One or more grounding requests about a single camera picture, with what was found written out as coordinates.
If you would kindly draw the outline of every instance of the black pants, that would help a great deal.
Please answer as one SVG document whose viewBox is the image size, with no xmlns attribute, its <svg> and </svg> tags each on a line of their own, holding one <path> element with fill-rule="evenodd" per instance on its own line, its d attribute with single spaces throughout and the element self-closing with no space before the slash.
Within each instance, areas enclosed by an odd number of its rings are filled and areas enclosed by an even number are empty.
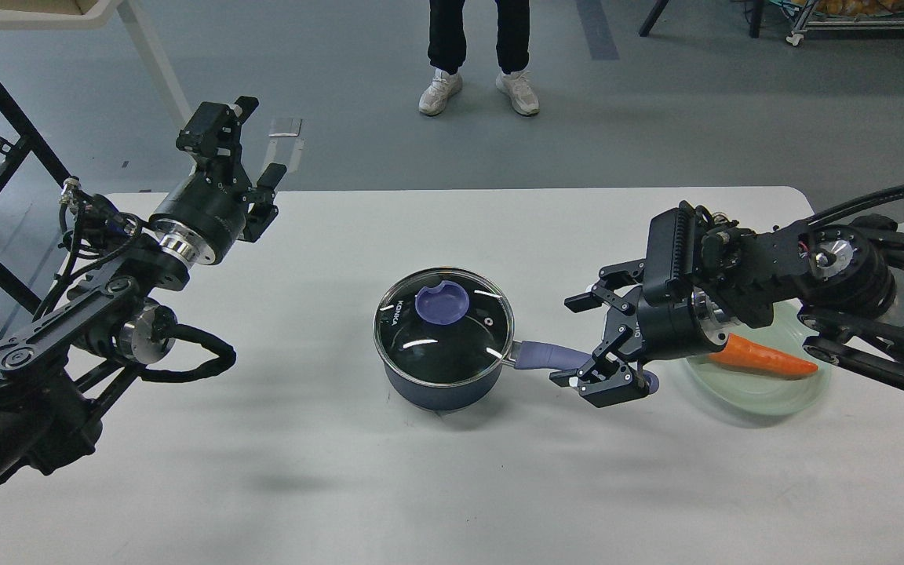
<svg viewBox="0 0 904 565">
<path fill-rule="evenodd" d="M 504 72 L 528 65 L 528 0 L 495 0 L 498 3 L 498 65 Z M 455 75 L 466 61 L 466 34 L 462 6 L 466 0 L 431 0 L 431 67 Z"/>
</svg>

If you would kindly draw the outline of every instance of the shoe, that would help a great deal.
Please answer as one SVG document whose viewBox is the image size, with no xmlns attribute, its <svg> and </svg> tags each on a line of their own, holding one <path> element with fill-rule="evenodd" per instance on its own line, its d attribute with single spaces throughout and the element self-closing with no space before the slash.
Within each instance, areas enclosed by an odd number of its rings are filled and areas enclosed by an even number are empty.
<svg viewBox="0 0 904 565">
<path fill-rule="evenodd" d="M 528 71 L 514 71 L 510 75 L 498 74 L 494 85 L 512 101 L 512 108 L 521 115 L 535 115 L 539 112 L 539 99 L 532 92 L 528 82 Z"/>
<path fill-rule="evenodd" d="M 417 103 L 417 109 L 424 115 L 438 115 L 445 110 L 450 97 L 462 90 L 462 76 L 456 72 L 449 75 L 440 68 L 435 69 L 435 78 L 431 79 L 431 85 L 421 94 L 421 101 Z"/>
</svg>

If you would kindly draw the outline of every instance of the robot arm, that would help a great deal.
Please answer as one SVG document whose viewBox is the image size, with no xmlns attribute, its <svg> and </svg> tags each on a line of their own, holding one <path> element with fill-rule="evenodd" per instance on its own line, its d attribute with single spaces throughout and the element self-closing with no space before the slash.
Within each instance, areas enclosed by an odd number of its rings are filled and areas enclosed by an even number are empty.
<svg viewBox="0 0 904 565">
<path fill-rule="evenodd" d="M 800 299 L 800 321 L 818 332 L 808 354 L 904 390 L 904 326 L 883 321 L 904 233 L 879 215 L 839 223 L 902 198 L 904 186 L 888 189 L 768 233 L 682 202 L 652 219 L 643 260 L 600 269 L 591 290 L 564 301 L 609 312 L 592 358 L 550 379 L 599 407 L 643 398 L 653 392 L 643 364 L 719 351 L 726 326 L 768 326 L 776 301 Z M 846 346 L 851 337 L 887 358 Z"/>
<path fill-rule="evenodd" d="M 251 97 L 232 106 L 201 104 L 177 140 L 197 165 L 148 226 L 104 197 L 82 193 L 78 180 L 65 183 L 62 205 L 75 214 L 66 236 L 71 254 L 33 322 L 0 340 L 0 483 L 25 465 L 49 475 L 92 454 L 101 418 L 136 379 L 188 382 L 233 365 L 229 344 L 178 324 L 148 294 L 182 290 L 192 265 L 218 264 L 236 239 L 255 241 L 277 215 L 273 199 L 284 166 L 268 166 L 254 186 L 241 164 L 240 128 L 256 106 Z M 76 257 L 93 261 L 75 271 Z M 76 280 L 69 302 L 54 310 Z M 176 339 L 216 357 L 193 371 L 148 369 Z M 103 359 L 75 380 L 65 373 L 73 346 Z M 85 397 L 115 373 L 100 396 Z"/>
</svg>

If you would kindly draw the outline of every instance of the carrot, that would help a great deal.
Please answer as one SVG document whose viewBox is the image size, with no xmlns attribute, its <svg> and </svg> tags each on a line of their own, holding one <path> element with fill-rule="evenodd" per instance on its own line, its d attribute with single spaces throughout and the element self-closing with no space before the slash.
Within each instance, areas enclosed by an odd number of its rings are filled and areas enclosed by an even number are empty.
<svg viewBox="0 0 904 565">
<path fill-rule="evenodd" d="M 793 379 L 800 379 L 818 371 L 818 365 L 811 361 L 804 361 L 783 351 L 765 347 L 764 344 L 751 342 L 736 334 L 728 337 L 723 351 L 711 353 L 707 357 L 722 365 L 761 369 Z"/>
</svg>

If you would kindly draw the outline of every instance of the cardboard box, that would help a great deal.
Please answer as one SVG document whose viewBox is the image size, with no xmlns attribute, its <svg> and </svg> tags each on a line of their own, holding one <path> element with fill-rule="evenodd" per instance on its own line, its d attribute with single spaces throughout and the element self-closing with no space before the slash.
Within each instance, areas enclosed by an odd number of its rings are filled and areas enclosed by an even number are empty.
<svg viewBox="0 0 904 565">
<path fill-rule="evenodd" d="M 0 0 L 0 10 L 80 16 L 96 4 L 97 0 Z"/>
</svg>

